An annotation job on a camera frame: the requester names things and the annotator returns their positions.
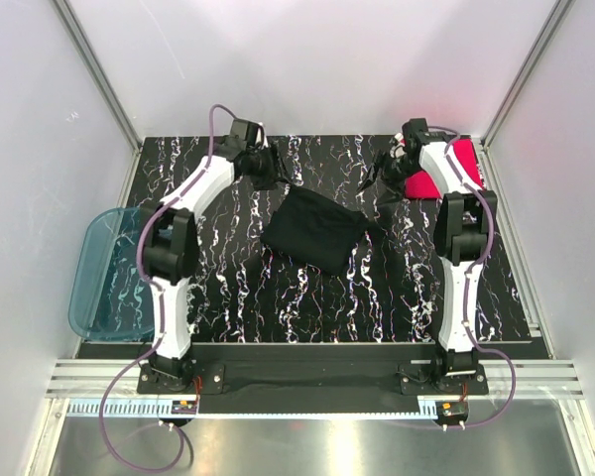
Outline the black t shirt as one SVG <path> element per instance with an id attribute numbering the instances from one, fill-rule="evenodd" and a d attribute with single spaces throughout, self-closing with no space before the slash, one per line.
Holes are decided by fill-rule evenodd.
<path id="1" fill-rule="evenodd" d="M 263 229 L 261 242 L 295 261 L 337 276 L 368 226 L 363 212 L 293 185 Z"/>

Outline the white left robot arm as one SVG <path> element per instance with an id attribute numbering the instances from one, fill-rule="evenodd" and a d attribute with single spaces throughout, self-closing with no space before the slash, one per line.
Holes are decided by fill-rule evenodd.
<path id="1" fill-rule="evenodd" d="M 193 383 L 187 292 L 199 263 L 198 222 L 220 193 L 241 177 L 256 190 L 286 179 L 264 126 L 236 118 L 227 135 L 211 138 L 196 169 L 179 187 L 141 208 L 137 269 L 152 293 L 155 333 L 144 367 L 175 393 Z"/>

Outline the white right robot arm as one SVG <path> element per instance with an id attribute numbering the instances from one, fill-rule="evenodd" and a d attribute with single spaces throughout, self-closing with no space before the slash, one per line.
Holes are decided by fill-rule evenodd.
<path id="1" fill-rule="evenodd" d="M 435 354 L 417 382 L 446 394 L 474 380 L 479 368 L 472 326 L 497 207 L 495 192 L 483 189 L 457 160 L 454 146 L 460 139 L 452 129 L 410 119 L 391 139 L 390 149 L 376 153 L 358 188 L 363 192 L 379 181 L 385 191 L 377 204 L 396 203 L 404 198 L 407 180 L 424 172 L 441 194 L 433 245 L 444 273 L 443 318 Z"/>

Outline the folded red t shirt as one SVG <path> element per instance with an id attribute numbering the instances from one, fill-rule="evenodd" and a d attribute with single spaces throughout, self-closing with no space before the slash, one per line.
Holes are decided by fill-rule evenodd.
<path id="1" fill-rule="evenodd" d="M 465 183 L 483 189 L 474 145 L 469 138 L 459 139 L 445 153 L 445 142 L 431 142 L 419 153 L 421 171 L 406 180 L 408 199 L 439 199 L 449 192 L 467 193 Z"/>

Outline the blue transparent plastic bin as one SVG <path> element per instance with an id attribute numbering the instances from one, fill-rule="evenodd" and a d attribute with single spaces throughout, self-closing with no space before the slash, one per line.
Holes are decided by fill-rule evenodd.
<path id="1" fill-rule="evenodd" d="M 136 267 L 140 209 L 113 208 L 85 231 L 68 308 L 73 332 L 91 342 L 137 342 L 154 336 L 152 294 Z"/>

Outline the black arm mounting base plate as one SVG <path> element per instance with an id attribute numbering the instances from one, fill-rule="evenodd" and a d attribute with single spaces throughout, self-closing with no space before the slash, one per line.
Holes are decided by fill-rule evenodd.
<path id="1" fill-rule="evenodd" d="M 263 388 L 366 387 L 404 395 L 486 396 L 476 352 L 463 357 L 432 343 L 210 344 L 172 363 L 150 357 L 140 367 L 141 394 L 219 395 Z"/>

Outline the aluminium frame rail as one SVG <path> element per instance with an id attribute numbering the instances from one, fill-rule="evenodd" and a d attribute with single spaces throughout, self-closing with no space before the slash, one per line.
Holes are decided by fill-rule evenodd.
<path id="1" fill-rule="evenodd" d="M 137 366 L 125 374 L 123 360 L 59 360 L 46 390 L 47 397 L 96 397 L 115 376 L 115 396 L 134 396 L 140 387 L 157 385 L 155 375 Z M 223 361 L 197 363 L 193 372 L 199 377 L 201 391 L 220 395 L 229 391 L 256 388 L 384 390 L 421 397 L 446 396 L 455 399 L 506 397 L 514 390 L 516 399 L 577 400 L 584 397 L 574 366 L 569 361 L 518 360 L 515 377 L 507 364 L 487 360 L 466 384 L 432 384 L 418 374 L 422 361 L 407 365 L 392 361 Z"/>

